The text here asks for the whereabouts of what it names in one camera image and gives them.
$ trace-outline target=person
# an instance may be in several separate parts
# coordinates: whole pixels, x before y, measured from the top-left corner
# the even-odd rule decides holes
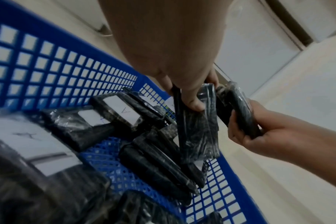
[[[204,110],[196,94],[204,82],[218,86],[213,62],[232,0],[99,3],[133,68],[156,78],[170,94],[175,84],[188,107]],[[300,166],[336,186],[336,132],[269,111],[256,101],[251,101],[251,106],[264,135],[251,140],[239,129],[233,111],[228,128],[232,141],[257,154]]]

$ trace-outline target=floor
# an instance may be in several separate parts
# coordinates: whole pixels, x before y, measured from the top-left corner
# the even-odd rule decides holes
[[[51,0],[15,1],[95,47],[127,63],[112,37],[100,36]],[[312,66],[315,63],[319,69],[326,68],[330,58],[335,58],[334,54],[336,54],[336,37],[320,44],[311,45],[291,62],[290,65],[257,91],[252,98],[267,105],[267,107],[283,112],[282,108],[275,106],[277,104],[277,96],[282,96],[287,92],[293,84],[298,82],[299,77],[314,71]],[[332,200],[330,201],[327,201],[326,196],[317,197],[314,192],[308,194],[307,197],[316,198],[315,201],[305,197],[301,198],[300,192],[296,192],[299,189],[297,185],[294,183],[285,184],[285,180],[278,177],[278,172],[273,172],[275,169],[284,168],[285,164],[280,161],[263,159],[247,152],[242,147],[230,141],[227,138],[227,127],[221,121],[219,121],[219,124],[219,145],[223,155],[239,176],[269,223],[336,223],[336,211],[334,209],[329,209],[329,206],[328,208],[324,208],[310,205],[310,202],[314,203],[315,201],[316,204],[327,203],[327,205],[331,205],[333,203],[336,205],[336,199],[334,199],[336,192],[330,190],[332,193]],[[292,172],[298,172],[294,167],[286,167],[286,169],[293,169]]]

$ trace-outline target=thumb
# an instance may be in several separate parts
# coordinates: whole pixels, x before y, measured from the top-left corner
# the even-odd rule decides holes
[[[205,104],[201,102],[198,97],[200,87],[193,90],[183,90],[182,89],[182,101],[188,108],[195,111],[203,111],[205,110]]]

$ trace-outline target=basket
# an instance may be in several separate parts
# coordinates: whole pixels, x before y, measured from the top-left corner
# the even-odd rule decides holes
[[[0,107],[13,111],[83,106],[98,94],[131,87],[167,110],[169,97],[150,79],[21,6],[0,0]],[[208,183],[188,207],[161,196],[117,158],[120,139],[81,153],[113,181],[113,189],[145,192],[188,224],[217,210],[224,224],[266,223],[223,156],[210,160]]]

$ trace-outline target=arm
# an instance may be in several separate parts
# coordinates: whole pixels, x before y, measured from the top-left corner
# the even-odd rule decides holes
[[[336,186],[336,132],[269,111],[256,101],[251,105],[265,134],[251,140],[239,130],[233,112],[229,138],[252,152],[300,166]]]
[[[182,89],[191,108],[208,77],[217,85],[213,62],[232,0],[99,0],[113,36],[129,63],[170,91]]]

